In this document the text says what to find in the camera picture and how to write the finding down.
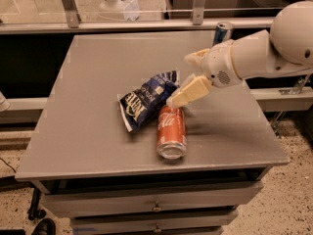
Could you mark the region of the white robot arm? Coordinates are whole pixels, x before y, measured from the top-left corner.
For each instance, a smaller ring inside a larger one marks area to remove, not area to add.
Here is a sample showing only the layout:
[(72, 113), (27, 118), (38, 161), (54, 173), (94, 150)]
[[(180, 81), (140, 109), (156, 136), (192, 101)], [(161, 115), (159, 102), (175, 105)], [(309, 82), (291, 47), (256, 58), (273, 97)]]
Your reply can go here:
[(180, 108), (194, 102), (215, 86), (237, 85), (244, 79), (288, 77), (313, 71), (313, 2), (288, 5), (261, 30), (238, 40), (227, 40), (185, 57), (199, 69), (190, 75), (167, 100)]

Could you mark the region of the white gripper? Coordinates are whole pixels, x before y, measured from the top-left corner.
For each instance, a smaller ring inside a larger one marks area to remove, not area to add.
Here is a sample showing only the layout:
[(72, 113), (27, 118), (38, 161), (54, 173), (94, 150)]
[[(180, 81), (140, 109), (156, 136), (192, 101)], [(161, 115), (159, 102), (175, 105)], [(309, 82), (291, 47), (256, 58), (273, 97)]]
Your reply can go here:
[(240, 84), (242, 80), (234, 69), (232, 60), (232, 46), (234, 41), (227, 40), (185, 56), (185, 62), (197, 68), (205, 75), (191, 74), (166, 100), (170, 108), (181, 108), (204, 96), (212, 87), (224, 88)]

